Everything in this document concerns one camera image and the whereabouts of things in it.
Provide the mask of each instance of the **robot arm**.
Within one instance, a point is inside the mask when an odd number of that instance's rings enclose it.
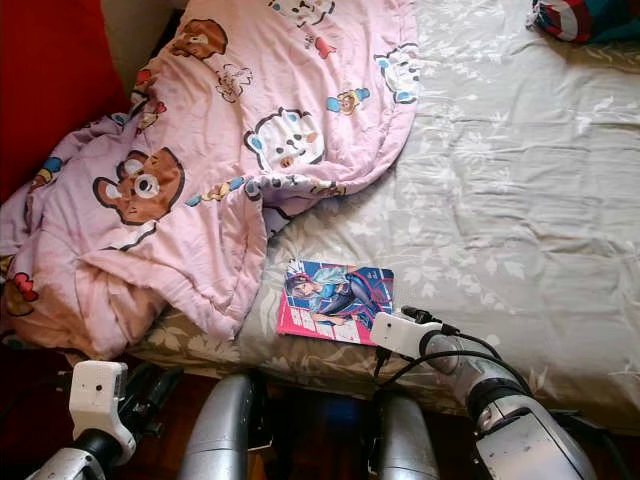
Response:
[[[441,373],[476,423],[474,463],[484,466],[488,478],[597,478],[580,446],[490,346],[456,336],[456,329],[433,321],[427,312],[407,308],[403,313],[431,321],[417,323],[379,313],[371,340],[393,352],[422,358]]]

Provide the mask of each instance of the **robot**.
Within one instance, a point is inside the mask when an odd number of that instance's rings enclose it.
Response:
[[[581,447],[533,399],[524,379],[493,347],[424,310],[403,307],[402,312],[406,317],[379,313],[371,330],[371,339],[379,345],[375,377],[391,352],[408,360],[405,368],[380,385],[374,398],[379,431],[369,463],[372,473],[381,480],[438,479],[418,405],[387,389],[411,368],[428,362],[476,425],[472,458],[480,478],[597,478]],[[179,372],[165,373],[146,401],[127,395],[122,400],[124,373],[121,364],[110,362],[76,366],[70,401],[76,441],[30,478],[104,479],[113,465],[127,461]],[[267,411],[266,388],[259,376],[234,374],[221,380],[199,414],[178,478],[244,480],[247,451],[270,445]]]

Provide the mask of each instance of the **colorful fabric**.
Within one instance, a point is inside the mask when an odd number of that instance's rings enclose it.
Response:
[[[192,0],[129,114],[63,140],[0,211],[3,328],[109,358],[169,303],[233,338],[268,235],[396,159],[415,42],[409,0]]]
[[[637,0],[534,0],[535,22],[568,42],[640,40]]]

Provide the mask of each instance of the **book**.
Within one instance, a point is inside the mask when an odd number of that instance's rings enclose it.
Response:
[[[393,272],[378,267],[291,260],[280,300],[280,334],[374,345],[378,312],[391,313]]]

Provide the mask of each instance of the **floral pattern sheet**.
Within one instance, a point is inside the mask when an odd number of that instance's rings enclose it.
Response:
[[[526,2],[417,1],[418,114],[395,167],[271,240],[235,342],[169,310],[133,352],[369,396],[373,348],[275,329],[289,259],[378,265],[395,272],[396,307],[486,339],[546,406],[640,433],[640,45],[561,43],[527,14]],[[426,367],[401,383],[425,408],[461,412]]]

